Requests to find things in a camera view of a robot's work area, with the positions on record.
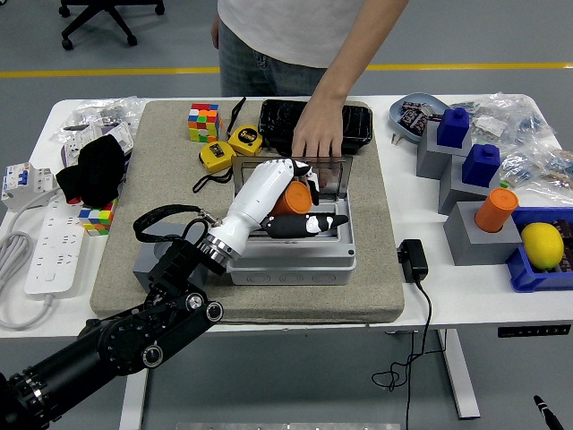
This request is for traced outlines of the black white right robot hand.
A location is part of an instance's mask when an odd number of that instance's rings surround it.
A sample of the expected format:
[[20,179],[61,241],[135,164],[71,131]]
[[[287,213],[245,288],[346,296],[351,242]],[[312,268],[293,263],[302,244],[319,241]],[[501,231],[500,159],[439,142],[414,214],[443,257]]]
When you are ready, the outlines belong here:
[[563,430],[564,427],[556,417],[556,415],[552,412],[552,410],[547,406],[544,400],[538,396],[533,396],[534,403],[536,407],[538,407],[541,415],[543,416],[544,422],[550,430]]

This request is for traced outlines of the person's left hand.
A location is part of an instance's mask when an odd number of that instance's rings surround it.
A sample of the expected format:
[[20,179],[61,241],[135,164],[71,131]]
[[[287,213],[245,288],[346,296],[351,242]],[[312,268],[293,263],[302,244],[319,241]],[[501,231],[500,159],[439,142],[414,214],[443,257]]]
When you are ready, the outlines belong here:
[[295,126],[292,156],[340,158],[342,156],[344,99],[312,97]]

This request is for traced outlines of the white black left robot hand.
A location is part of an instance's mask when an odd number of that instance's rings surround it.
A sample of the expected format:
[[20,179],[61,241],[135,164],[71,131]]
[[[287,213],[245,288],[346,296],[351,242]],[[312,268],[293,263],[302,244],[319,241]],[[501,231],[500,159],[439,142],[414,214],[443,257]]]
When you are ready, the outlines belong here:
[[303,177],[312,204],[319,202],[318,176],[312,166],[294,159],[270,159],[259,164],[235,196],[221,223],[209,229],[200,249],[218,262],[238,259],[249,235],[261,228],[273,239],[316,237],[348,222],[347,215],[304,210],[273,215],[285,190]]

